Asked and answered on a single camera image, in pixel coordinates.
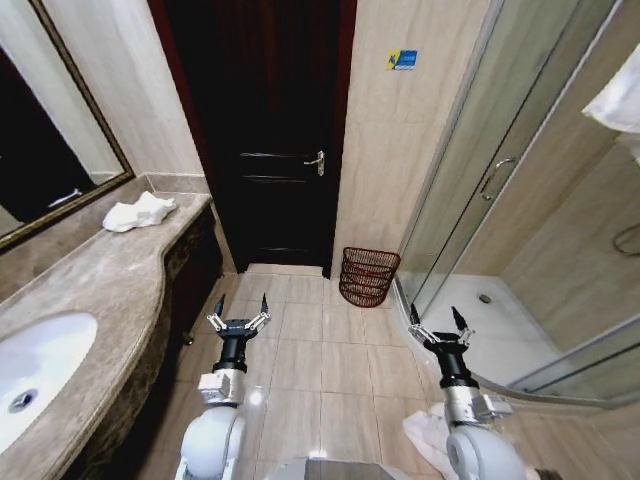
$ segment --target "white towel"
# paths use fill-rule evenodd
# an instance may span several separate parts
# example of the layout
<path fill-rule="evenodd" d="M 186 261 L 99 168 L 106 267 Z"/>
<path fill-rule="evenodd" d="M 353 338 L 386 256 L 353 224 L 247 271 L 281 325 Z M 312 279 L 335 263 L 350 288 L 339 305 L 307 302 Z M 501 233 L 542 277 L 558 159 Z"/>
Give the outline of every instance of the white towel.
<path fill-rule="evenodd" d="M 444 404 L 436 403 L 429 412 L 417 411 L 402 421 L 404 433 L 420 455 L 446 480 L 458 480 L 447 456 L 449 428 L 444 418 Z"/>
<path fill-rule="evenodd" d="M 640 44 L 582 113 L 612 130 L 640 133 Z"/>
<path fill-rule="evenodd" d="M 158 225 L 167 214 L 176 209 L 173 198 L 164 200 L 143 192 L 134 204 L 116 203 L 102 221 L 102 226 L 112 232 L 126 232 L 134 227 Z"/>

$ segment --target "shower door handle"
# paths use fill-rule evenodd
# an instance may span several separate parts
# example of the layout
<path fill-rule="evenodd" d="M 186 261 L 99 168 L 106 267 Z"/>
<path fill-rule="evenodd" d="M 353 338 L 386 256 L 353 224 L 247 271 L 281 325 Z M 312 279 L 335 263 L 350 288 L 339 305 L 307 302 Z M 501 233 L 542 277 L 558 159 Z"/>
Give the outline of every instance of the shower door handle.
<path fill-rule="evenodd" d="M 487 190 L 489 187 L 489 184 L 491 183 L 491 180 L 493 180 L 493 177 L 496 176 L 496 173 L 498 173 L 498 170 L 500 170 L 502 167 L 504 167 L 505 165 L 509 164 L 509 163 L 513 163 L 517 160 L 516 157 L 506 157 L 502 160 L 500 160 L 498 163 L 496 163 L 496 166 L 493 167 L 493 170 L 491 171 L 491 173 L 489 174 L 489 176 L 487 177 L 487 179 L 484 181 L 484 184 L 482 185 L 482 190 L 480 190 L 480 196 L 482 197 L 483 200 L 486 201 L 491 201 L 494 198 L 496 198 L 497 192 L 496 193 L 487 193 Z"/>

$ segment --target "wicker basket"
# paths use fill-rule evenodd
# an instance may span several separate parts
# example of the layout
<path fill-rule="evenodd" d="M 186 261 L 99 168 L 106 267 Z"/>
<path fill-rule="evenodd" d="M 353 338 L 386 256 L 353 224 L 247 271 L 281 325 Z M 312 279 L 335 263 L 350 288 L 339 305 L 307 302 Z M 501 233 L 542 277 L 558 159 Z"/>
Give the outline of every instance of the wicker basket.
<path fill-rule="evenodd" d="M 340 293 L 358 307 L 377 307 L 387 297 L 400 256 L 392 252 L 346 247 L 342 252 Z"/>

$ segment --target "sink drain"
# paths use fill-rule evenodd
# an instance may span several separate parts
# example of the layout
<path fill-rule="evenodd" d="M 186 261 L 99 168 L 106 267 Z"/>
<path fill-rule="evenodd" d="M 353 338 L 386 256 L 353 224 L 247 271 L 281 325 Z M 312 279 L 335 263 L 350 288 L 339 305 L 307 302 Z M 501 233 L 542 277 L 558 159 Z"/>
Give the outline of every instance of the sink drain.
<path fill-rule="evenodd" d="M 13 399 L 11 405 L 9 405 L 9 413 L 18 413 L 27 408 L 33 400 L 38 396 L 38 390 L 30 388 L 26 392 L 22 392 L 16 398 Z"/>
<path fill-rule="evenodd" d="M 478 295 L 478 300 L 480 300 L 482 303 L 485 303 L 487 305 L 493 301 L 489 295 L 485 295 L 484 293 L 481 293 L 480 295 Z"/>

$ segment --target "door panel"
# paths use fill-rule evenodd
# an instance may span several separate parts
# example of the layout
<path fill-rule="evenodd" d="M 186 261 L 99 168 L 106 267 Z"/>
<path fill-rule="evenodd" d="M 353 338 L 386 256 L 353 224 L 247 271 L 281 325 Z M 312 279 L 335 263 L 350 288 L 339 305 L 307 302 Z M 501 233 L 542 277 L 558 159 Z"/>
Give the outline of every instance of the door panel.
<path fill-rule="evenodd" d="M 343 136 L 335 135 L 336 93 L 348 88 L 336 80 L 338 44 L 354 19 L 341 16 L 339 0 L 165 0 L 164 7 L 239 271 L 250 262 L 326 267 Z M 305 164 L 319 151 L 323 176 Z"/>

